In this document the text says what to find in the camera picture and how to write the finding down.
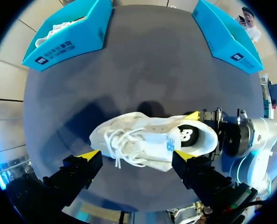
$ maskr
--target blue box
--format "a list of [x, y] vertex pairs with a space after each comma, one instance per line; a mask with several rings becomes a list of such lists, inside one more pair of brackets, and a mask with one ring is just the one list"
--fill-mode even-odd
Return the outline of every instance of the blue box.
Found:
[[[64, 6], [41, 25], [22, 64], [43, 71], [68, 58], [102, 49], [111, 11], [111, 0], [76, 0]], [[36, 48], [36, 40], [46, 37], [53, 25], [83, 17], [85, 18], [53, 34]]]
[[199, 0], [193, 11], [213, 57], [248, 74], [264, 69], [261, 58], [244, 28], [211, 3]]

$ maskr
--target round table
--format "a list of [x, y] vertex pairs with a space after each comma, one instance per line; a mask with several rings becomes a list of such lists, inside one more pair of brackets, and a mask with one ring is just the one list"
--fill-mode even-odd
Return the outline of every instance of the round table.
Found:
[[[91, 151], [96, 126], [140, 111], [168, 117], [216, 110], [232, 118], [237, 108], [263, 116], [257, 74], [248, 75], [213, 58], [191, 13], [159, 6], [114, 9], [104, 49], [30, 70], [24, 97], [28, 153], [38, 178], [58, 171], [62, 160]], [[124, 211], [158, 211], [197, 200], [172, 169], [166, 173], [103, 157], [103, 167], [80, 197]], [[220, 156], [214, 161], [227, 175]]]

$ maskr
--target white sneaker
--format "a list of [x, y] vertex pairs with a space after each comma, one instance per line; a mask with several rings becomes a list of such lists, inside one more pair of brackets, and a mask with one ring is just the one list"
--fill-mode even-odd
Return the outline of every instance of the white sneaker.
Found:
[[53, 25], [53, 30], [49, 31], [48, 35], [44, 38], [39, 38], [36, 42], [35, 42], [35, 46], [39, 47], [41, 44], [43, 44], [43, 42], [45, 42], [46, 40], [48, 40], [52, 35], [56, 34], [57, 32], [61, 31], [62, 29], [74, 24], [76, 21], [72, 21], [72, 22], [64, 22], [62, 24], [59, 25]]
[[185, 117], [150, 118], [140, 112], [127, 113], [95, 128], [90, 135], [91, 147], [115, 159], [118, 168], [123, 159], [136, 167], [168, 171], [174, 150], [200, 156], [217, 146], [212, 128]]

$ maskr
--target black insole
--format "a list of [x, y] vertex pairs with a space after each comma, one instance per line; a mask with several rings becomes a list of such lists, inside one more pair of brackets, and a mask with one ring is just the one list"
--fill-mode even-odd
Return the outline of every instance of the black insole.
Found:
[[193, 146], [199, 139], [199, 129], [191, 125], [181, 125], [178, 127], [181, 135], [181, 147]]

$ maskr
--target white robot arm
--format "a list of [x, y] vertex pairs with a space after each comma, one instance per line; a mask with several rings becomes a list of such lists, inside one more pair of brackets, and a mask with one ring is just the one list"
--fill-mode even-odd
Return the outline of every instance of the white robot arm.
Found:
[[224, 152], [238, 157], [232, 164], [230, 176], [238, 183], [244, 182], [254, 187], [259, 195], [266, 194], [270, 188], [268, 161], [277, 141], [276, 121], [266, 118], [249, 119], [246, 112], [238, 110], [237, 124], [227, 125], [223, 131]]

